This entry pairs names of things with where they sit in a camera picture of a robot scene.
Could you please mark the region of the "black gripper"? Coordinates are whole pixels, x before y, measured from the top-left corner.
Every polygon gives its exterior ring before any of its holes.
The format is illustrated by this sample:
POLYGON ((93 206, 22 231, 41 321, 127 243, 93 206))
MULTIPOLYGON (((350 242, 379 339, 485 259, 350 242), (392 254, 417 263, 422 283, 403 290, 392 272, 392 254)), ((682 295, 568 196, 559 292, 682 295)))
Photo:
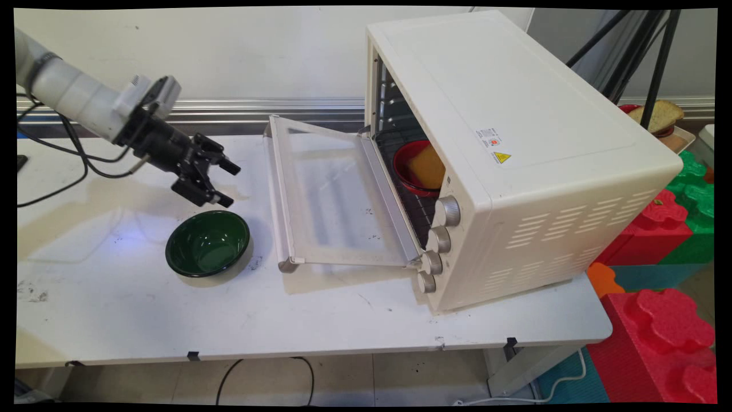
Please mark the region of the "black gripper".
POLYGON ((152 166, 164 172, 178 174, 172 191, 198 207, 219 204, 229 208, 234 200, 218 191, 209 179, 210 166, 181 166, 198 155, 211 165, 237 175, 241 168, 224 154, 222 144, 196 133, 193 140, 178 129, 146 110, 135 110, 117 135, 117 145, 127 146, 139 159, 148 157, 152 166))

